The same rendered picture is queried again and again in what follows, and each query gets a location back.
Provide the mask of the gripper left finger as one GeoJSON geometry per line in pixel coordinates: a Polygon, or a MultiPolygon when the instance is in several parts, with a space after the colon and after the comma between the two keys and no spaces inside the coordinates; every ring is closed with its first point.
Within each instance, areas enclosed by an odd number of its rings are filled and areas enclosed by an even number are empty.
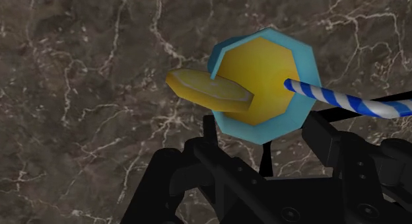
{"type": "Polygon", "coordinates": [[[155,152],[120,224],[184,224],[176,210],[192,188],[199,188],[212,205],[219,224],[263,224],[197,159],[193,153],[196,143],[205,143],[208,149],[218,146],[213,115],[203,117],[203,136],[187,140],[182,152],[175,148],[155,152]]]}

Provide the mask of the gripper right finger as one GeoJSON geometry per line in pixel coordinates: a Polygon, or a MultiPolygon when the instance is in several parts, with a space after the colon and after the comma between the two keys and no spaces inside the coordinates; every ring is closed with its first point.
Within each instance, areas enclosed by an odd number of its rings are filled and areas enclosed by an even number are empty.
{"type": "Polygon", "coordinates": [[[339,131],[316,111],[302,138],[340,180],[345,224],[412,224],[412,143],[388,138],[380,145],[339,131]]]}

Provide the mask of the blue cup with lemon and straw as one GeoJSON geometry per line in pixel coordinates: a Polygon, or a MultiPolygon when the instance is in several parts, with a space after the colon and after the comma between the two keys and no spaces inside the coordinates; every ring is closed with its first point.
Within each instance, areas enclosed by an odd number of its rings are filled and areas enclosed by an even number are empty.
{"type": "Polygon", "coordinates": [[[312,48],[272,28],[214,46],[207,69],[173,69],[175,94],[210,109],[220,130],[255,144],[299,129],[314,103],[329,122],[412,116],[412,91],[367,100],[322,87],[312,48]]]}

